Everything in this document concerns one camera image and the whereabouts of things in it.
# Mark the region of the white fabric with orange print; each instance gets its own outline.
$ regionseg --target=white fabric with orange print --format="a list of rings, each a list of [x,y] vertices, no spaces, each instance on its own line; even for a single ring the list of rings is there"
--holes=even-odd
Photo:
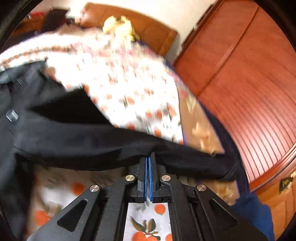
[[[168,203],[129,203],[123,241],[172,241]]]
[[[91,185],[111,185],[124,176],[125,172],[126,169],[123,167],[91,172],[36,165],[24,239],[26,240]]]
[[[100,29],[74,28],[22,42],[2,53],[0,63],[7,68],[45,58],[53,79],[68,90],[83,85],[114,126],[183,143],[174,78],[148,47]]]

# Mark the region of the white wall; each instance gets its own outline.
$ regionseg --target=white wall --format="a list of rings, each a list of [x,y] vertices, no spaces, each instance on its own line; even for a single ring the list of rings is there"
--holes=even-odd
[[[181,44],[188,33],[215,0],[44,0],[34,11],[44,11],[50,7],[69,7],[68,15],[78,16],[89,1],[138,11],[176,29],[179,35],[166,56],[172,62],[180,53]]]

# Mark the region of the wooden door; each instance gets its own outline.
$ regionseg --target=wooden door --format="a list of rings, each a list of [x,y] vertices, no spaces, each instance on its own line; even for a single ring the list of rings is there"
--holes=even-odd
[[[255,2],[223,1],[175,64],[224,124],[251,189],[296,156],[296,53]]]

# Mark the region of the clear button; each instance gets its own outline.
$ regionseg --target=clear button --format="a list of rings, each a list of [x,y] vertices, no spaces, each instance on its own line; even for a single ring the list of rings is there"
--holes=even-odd
[[[17,113],[13,110],[10,109],[9,111],[7,111],[6,113],[6,117],[11,121],[11,122],[16,122],[18,119],[18,115]]]

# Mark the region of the wooden cabinet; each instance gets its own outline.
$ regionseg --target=wooden cabinet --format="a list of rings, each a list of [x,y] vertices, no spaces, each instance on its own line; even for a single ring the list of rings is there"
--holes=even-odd
[[[221,1],[175,68],[233,137],[252,190],[296,157],[296,53],[254,1]]]
[[[24,19],[14,30],[10,37],[15,37],[19,34],[40,30],[42,28],[43,20],[43,17],[34,19]]]
[[[296,212],[296,179],[292,187],[279,193],[279,182],[271,186],[265,192],[258,192],[258,197],[263,204],[271,209],[274,235],[277,239],[288,226]]]

